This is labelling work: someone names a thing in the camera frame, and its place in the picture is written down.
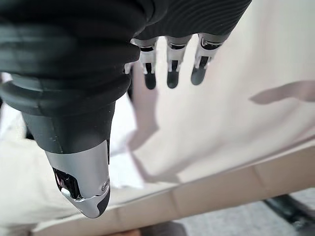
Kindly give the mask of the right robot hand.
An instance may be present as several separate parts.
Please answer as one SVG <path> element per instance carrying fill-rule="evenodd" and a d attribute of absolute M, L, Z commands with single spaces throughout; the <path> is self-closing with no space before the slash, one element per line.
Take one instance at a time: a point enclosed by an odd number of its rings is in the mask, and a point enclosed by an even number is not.
<path fill-rule="evenodd" d="M 198 34 L 191 81 L 250 5 L 248 0 L 3 0 L 0 70 L 12 80 L 2 100 L 22 113 L 46 152 L 61 193 L 85 216 L 109 203 L 109 142 L 115 102 L 141 63 L 156 85 L 156 41 L 167 40 L 167 84 L 174 88 L 186 46 Z"/>

